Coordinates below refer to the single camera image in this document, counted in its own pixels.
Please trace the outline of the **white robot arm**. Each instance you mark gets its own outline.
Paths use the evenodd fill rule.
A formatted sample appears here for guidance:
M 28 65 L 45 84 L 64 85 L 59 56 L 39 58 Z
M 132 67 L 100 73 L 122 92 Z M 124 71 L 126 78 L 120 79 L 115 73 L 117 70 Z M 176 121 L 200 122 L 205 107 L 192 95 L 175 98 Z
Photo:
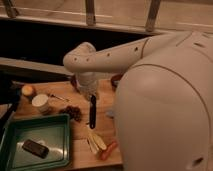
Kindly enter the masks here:
M 163 34 L 101 51 L 82 43 L 63 64 L 87 91 L 91 72 L 123 75 L 114 118 L 125 171 L 213 171 L 213 35 Z

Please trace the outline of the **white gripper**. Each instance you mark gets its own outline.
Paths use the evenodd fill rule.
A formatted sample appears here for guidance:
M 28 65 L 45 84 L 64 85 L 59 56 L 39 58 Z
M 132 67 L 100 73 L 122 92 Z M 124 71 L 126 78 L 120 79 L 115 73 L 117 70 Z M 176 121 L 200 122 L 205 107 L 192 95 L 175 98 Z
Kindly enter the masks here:
M 80 73 L 76 75 L 77 88 L 86 100 L 90 100 L 92 96 L 99 98 L 98 80 L 94 73 Z

